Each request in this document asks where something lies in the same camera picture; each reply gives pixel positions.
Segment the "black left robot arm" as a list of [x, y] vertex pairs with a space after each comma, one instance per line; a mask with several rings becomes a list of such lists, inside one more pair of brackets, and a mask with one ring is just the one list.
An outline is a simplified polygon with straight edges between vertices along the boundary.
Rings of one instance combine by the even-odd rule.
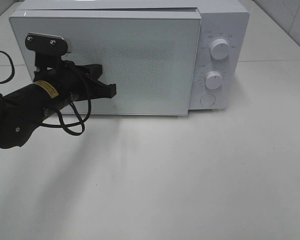
[[92, 100], [111, 99], [115, 84], [99, 80], [100, 64], [76, 65], [60, 54], [35, 53], [31, 84], [0, 93], [0, 148], [22, 147], [39, 127], [62, 129], [72, 136], [85, 131]]

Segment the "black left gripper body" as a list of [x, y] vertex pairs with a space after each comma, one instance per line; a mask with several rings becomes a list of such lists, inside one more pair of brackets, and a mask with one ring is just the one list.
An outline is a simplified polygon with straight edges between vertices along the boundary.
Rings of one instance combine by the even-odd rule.
[[35, 74], [33, 100], [44, 109], [62, 110], [70, 103], [88, 99], [87, 83], [68, 68], [48, 69]]

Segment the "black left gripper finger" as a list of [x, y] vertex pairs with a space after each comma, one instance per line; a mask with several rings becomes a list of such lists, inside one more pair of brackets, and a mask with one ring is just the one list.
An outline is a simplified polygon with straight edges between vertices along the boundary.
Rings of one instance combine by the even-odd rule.
[[64, 50], [35, 50], [34, 52], [35, 75], [43, 75], [48, 72], [48, 69], [59, 71], [63, 68], [62, 56], [65, 55]]
[[77, 78], [74, 89], [78, 99], [112, 99], [117, 94], [116, 84], [105, 84], [99, 80], [103, 74], [101, 64], [76, 65], [69, 60], [63, 63]]

